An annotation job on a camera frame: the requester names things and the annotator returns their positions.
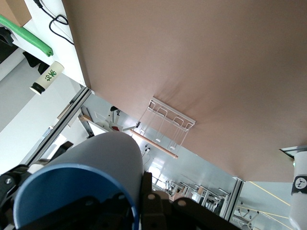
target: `blue container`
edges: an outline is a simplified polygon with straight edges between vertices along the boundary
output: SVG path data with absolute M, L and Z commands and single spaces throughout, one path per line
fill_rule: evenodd
M 100 202 L 122 192 L 139 229 L 142 155 L 129 135 L 111 132 L 90 138 L 31 175 L 17 193 L 13 217 L 16 228 L 81 197 Z

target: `white wire rack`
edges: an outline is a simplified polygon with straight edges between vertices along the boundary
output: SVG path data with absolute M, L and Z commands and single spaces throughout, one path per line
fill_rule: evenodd
M 140 125 L 134 128 L 134 132 L 175 156 L 189 130 L 195 125 L 193 119 L 156 98 L 150 100 L 139 122 Z

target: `white wall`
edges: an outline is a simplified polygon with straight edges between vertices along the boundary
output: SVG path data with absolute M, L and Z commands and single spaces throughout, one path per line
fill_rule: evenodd
M 63 74 L 41 96 L 28 85 L 24 87 L 32 94 L 32 99 L 0 133 L 0 174 L 20 163 L 80 89 L 79 84 Z M 13 90 L 10 94 L 19 94 L 19 91 Z M 0 101 L 14 104 L 14 101 L 3 102 L 2 98 Z
M 24 59 L 0 81 L 0 132 L 34 96 L 29 87 L 38 77 L 37 68 Z

